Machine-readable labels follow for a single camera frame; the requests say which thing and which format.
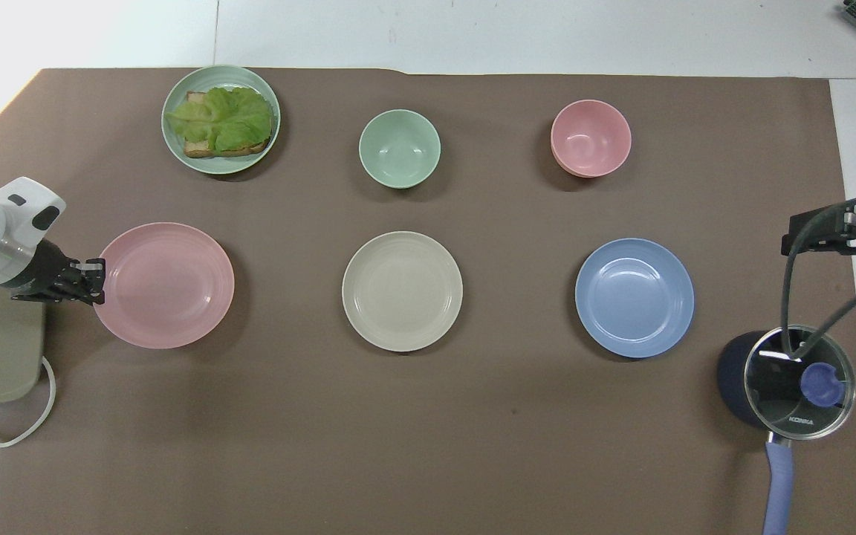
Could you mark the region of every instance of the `black pot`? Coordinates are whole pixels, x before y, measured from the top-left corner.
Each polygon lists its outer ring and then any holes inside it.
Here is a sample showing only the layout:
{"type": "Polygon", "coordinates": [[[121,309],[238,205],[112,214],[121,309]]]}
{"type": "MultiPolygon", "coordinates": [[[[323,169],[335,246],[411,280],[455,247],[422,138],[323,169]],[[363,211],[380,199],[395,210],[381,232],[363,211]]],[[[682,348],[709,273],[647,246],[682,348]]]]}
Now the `black pot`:
{"type": "MultiPolygon", "coordinates": [[[[804,325],[789,325],[792,348],[812,332],[804,325]]],[[[854,402],[852,366],[828,336],[795,361],[782,352],[781,328],[752,331],[722,350],[718,385],[735,416],[768,431],[771,488],[762,533],[784,535],[794,480],[791,441],[823,437],[841,427],[854,402]]]]}

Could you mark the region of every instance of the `toast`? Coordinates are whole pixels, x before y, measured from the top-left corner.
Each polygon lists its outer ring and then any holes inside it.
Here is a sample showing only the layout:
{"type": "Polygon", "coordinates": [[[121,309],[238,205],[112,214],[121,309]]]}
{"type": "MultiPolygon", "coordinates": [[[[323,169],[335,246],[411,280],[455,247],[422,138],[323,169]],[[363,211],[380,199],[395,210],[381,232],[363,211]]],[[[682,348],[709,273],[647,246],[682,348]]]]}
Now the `toast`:
{"type": "MultiPolygon", "coordinates": [[[[205,92],[188,91],[187,102],[197,102],[203,104],[205,92]]],[[[214,152],[210,150],[210,143],[207,140],[195,141],[193,143],[184,141],[184,155],[189,158],[212,158],[219,156],[221,158],[229,158],[233,156],[258,155],[266,149],[266,143],[269,143],[269,138],[262,140],[261,143],[251,146],[241,146],[240,149],[224,150],[223,152],[214,152]]]]}

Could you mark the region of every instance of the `white cable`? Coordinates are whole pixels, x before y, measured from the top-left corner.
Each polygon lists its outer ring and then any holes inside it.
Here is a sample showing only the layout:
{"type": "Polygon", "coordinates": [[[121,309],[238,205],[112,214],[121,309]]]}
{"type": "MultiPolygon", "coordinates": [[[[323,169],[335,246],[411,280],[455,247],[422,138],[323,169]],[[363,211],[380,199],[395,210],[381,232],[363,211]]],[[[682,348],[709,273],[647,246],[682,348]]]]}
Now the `white cable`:
{"type": "Polygon", "coordinates": [[[55,373],[52,372],[51,365],[48,363],[48,359],[45,359],[44,355],[42,355],[42,366],[45,367],[45,372],[48,373],[48,403],[45,404],[45,410],[42,412],[42,415],[38,417],[38,420],[36,420],[34,424],[31,424],[31,427],[28,427],[24,433],[13,438],[13,440],[0,441],[0,447],[15,446],[15,444],[25,440],[28,435],[34,433],[35,429],[38,429],[38,427],[45,422],[45,418],[48,417],[48,413],[51,413],[51,406],[55,404],[55,392],[57,391],[57,386],[55,385],[55,373]]]}

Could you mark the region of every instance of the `sandwich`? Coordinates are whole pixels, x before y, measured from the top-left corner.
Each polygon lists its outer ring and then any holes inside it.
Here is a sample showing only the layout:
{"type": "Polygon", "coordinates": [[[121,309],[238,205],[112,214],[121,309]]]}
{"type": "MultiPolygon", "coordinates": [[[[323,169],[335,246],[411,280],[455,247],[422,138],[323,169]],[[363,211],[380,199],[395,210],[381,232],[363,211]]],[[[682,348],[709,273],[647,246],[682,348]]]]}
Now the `sandwich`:
{"type": "Polygon", "coordinates": [[[164,116],[190,158],[257,155],[273,129],[269,105],[251,88],[188,91],[187,101],[164,116]]]}

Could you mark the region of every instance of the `lettuce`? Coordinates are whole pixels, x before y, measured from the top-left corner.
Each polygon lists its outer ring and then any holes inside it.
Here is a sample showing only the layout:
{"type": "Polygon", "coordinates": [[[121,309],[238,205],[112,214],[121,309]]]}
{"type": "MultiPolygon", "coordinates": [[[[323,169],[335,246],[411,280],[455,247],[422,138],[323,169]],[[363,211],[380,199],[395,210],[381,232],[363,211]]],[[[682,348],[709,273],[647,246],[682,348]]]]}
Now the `lettuce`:
{"type": "Polygon", "coordinates": [[[269,105],[251,88],[212,88],[202,103],[184,102],[164,116],[177,135],[191,143],[205,139],[217,153],[259,145],[273,126],[269,105]]]}

